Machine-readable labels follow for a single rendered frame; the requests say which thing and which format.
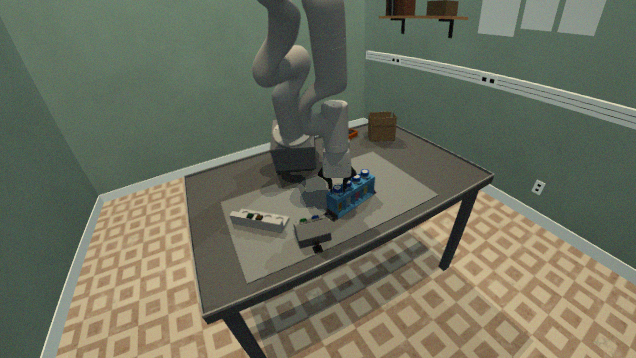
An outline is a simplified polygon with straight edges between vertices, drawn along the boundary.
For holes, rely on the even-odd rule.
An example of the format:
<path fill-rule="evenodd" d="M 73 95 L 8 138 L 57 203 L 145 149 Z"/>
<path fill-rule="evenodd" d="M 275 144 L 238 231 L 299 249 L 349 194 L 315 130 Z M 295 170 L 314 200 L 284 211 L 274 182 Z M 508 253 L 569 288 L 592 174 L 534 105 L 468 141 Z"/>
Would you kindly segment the small brown cardboard box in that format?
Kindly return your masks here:
<path fill-rule="evenodd" d="M 397 116 L 393 112 L 368 113 L 368 136 L 370 141 L 395 141 Z"/>

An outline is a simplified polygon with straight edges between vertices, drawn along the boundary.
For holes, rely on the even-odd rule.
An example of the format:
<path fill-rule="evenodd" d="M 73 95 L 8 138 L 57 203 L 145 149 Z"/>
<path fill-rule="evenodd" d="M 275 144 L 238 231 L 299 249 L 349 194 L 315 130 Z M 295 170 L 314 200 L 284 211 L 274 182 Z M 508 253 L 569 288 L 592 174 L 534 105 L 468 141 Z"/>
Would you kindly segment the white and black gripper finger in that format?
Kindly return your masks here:
<path fill-rule="evenodd" d="M 356 173 L 356 171 L 355 171 L 355 170 L 353 169 L 353 167 L 352 167 L 352 173 L 351 173 L 351 176 L 350 176 L 350 177 L 348 177 L 348 178 L 343 178 L 343 192 L 345 192 L 345 189 L 347 189 L 347 182 L 348 182 L 348 181 L 349 181 L 352 177 L 354 177 L 354 176 L 356 176 L 356 175 L 357 175 L 357 173 Z"/>
<path fill-rule="evenodd" d="M 328 189 L 330 189 L 330 192 L 332 192 L 333 186 L 332 186 L 332 179 L 331 178 L 325 178 L 323 177 L 323 172 L 322 172 L 322 168 L 320 169 L 320 171 L 318 172 L 318 176 L 323 178 L 325 181 L 327 181 L 328 183 Z"/>

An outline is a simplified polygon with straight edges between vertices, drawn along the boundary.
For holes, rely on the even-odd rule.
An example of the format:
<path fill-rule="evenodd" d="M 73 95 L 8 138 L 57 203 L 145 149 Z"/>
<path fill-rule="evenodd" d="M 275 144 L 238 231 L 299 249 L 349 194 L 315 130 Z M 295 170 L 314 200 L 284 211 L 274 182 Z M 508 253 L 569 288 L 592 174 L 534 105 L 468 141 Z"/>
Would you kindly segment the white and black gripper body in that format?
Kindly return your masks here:
<path fill-rule="evenodd" d="M 323 150 L 322 172 L 325 178 L 348 178 L 351 176 L 351 156 L 349 148 L 341 153 Z"/>

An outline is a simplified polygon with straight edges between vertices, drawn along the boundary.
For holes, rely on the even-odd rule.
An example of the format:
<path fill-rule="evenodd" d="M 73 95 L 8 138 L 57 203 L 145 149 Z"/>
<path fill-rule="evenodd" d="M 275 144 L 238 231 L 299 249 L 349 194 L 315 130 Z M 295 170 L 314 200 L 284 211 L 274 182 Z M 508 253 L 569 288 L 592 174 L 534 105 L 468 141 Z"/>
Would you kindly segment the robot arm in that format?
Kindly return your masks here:
<path fill-rule="evenodd" d="M 322 136 L 325 151 L 346 151 L 348 103 L 329 100 L 321 104 L 321 112 L 312 111 L 316 102 L 343 92 L 347 86 L 344 0 L 301 0 L 316 78 L 301 99 L 299 93 L 309 74 L 311 59 L 304 47 L 294 45 L 301 21 L 299 8 L 291 0 L 257 1 L 268 11 L 268 34 L 254 59 L 252 73 L 261 87 L 277 85 L 272 92 L 278 123 L 273 130 L 274 140 L 282 146 L 295 147 L 310 136 Z"/>

